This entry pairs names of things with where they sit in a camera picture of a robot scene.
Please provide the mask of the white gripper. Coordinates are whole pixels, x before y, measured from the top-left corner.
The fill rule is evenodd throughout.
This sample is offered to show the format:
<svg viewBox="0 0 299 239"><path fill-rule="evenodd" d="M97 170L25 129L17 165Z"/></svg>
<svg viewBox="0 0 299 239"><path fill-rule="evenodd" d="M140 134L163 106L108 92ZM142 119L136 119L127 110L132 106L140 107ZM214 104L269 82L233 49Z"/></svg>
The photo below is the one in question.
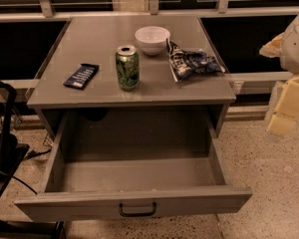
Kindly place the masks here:
<svg viewBox="0 0 299 239"><path fill-rule="evenodd" d="M261 56L280 56L281 68L299 75L299 14L281 33L259 50ZM277 136L287 134L299 120L299 76L282 86L280 98L269 120L267 131Z"/></svg>

